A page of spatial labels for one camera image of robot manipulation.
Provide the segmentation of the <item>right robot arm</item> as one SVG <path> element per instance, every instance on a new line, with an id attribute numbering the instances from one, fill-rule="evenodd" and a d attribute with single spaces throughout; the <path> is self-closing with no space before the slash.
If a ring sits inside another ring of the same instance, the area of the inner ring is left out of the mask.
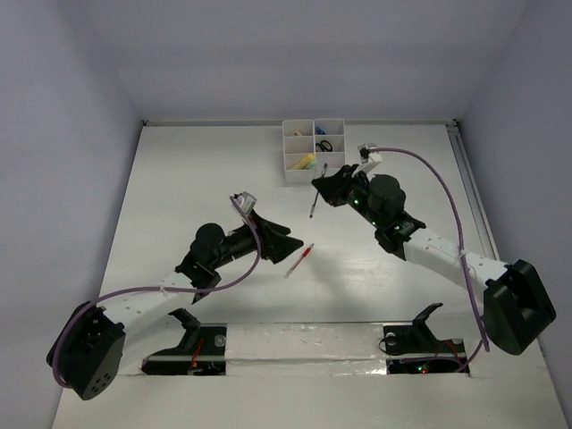
<path id="1" fill-rule="evenodd" d="M 357 165 L 312 181 L 329 206 L 349 206 L 374 227 L 380 247 L 465 289 L 480 333 L 517 356 L 556 319 L 535 267 L 482 257 L 454 244 L 405 210 L 406 193 L 387 174 L 368 178 Z"/>

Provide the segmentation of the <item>red gel pen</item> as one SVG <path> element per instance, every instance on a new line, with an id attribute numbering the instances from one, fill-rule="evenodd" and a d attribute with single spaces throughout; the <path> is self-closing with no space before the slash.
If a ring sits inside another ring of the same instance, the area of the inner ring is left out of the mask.
<path id="1" fill-rule="evenodd" d="M 302 251 L 302 253 L 299 255 L 297 260 L 294 262 L 294 264 L 289 268 L 287 273 L 284 275 L 285 279 L 288 279 L 294 273 L 294 271 L 299 267 L 299 265 L 302 263 L 302 261 L 310 254 L 310 252 L 312 251 L 314 246 L 315 246 L 315 244 L 311 243 L 307 248 L 305 248 Z"/>

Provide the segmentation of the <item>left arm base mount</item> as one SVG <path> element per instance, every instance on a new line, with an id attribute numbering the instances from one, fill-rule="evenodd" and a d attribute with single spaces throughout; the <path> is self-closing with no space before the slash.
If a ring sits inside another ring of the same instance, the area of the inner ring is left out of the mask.
<path id="1" fill-rule="evenodd" d="M 179 308 L 169 316 L 176 319 L 184 333 L 179 343 L 145 357 L 145 375 L 226 375 L 226 324 L 202 324 L 188 310 Z"/>

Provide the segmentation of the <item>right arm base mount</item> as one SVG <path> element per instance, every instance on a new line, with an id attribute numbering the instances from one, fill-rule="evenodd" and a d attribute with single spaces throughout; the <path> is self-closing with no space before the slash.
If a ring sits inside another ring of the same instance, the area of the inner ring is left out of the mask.
<path id="1" fill-rule="evenodd" d="M 385 325 L 378 349 L 386 356 L 389 374 L 454 374 L 469 372 L 462 340 L 438 340 L 426 321 L 442 306 L 433 303 L 410 322 Z"/>

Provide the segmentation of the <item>blue gel pen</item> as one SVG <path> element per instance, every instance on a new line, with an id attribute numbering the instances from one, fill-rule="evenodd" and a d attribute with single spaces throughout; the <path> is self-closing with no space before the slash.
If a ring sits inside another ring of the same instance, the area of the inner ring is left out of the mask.
<path id="1" fill-rule="evenodd" d="M 320 176 L 319 176 L 318 178 L 319 178 L 319 179 L 322 179 L 322 178 L 325 176 L 325 174 L 327 173 L 327 170 L 328 170 L 328 163 L 324 163 L 324 165 L 323 165 L 323 167 L 322 167 L 322 170 L 321 170 L 321 173 L 320 173 Z M 319 191 L 317 190 L 317 191 L 315 192 L 315 197 L 314 197 L 312 206 L 310 207 L 309 216 L 308 216 L 309 219 L 313 219 L 313 218 L 314 218 L 315 209 L 316 209 L 316 205 L 317 205 L 317 202 L 318 202 L 319 195 L 320 195 L 320 194 L 319 194 Z"/>

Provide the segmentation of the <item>black handled scissors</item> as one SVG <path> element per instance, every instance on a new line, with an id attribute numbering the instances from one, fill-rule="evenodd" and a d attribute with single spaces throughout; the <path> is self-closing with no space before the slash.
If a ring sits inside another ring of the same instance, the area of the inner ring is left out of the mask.
<path id="1" fill-rule="evenodd" d="M 316 153 L 333 153 L 334 146 L 332 142 L 328 139 L 321 139 L 315 143 Z"/>

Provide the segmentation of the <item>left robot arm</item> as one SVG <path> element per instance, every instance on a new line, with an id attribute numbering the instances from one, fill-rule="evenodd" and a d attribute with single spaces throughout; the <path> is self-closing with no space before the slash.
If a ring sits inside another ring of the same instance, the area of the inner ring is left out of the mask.
<path id="1" fill-rule="evenodd" d="M 126 343 L 165 315 L 179 320 L 166 340 L 180 353 L 195 351 L 200 324 L 187 307 L 245 281 L 263 261 L 279 264 L 303 247 L 290 228 L 255 210 L 229 232 L 201 225 L 187 254 L 157 285 L 132 287 L 79 304 L 46 355 L 55 381 L 82 400 L 102 393 L 118 374 Z"/>

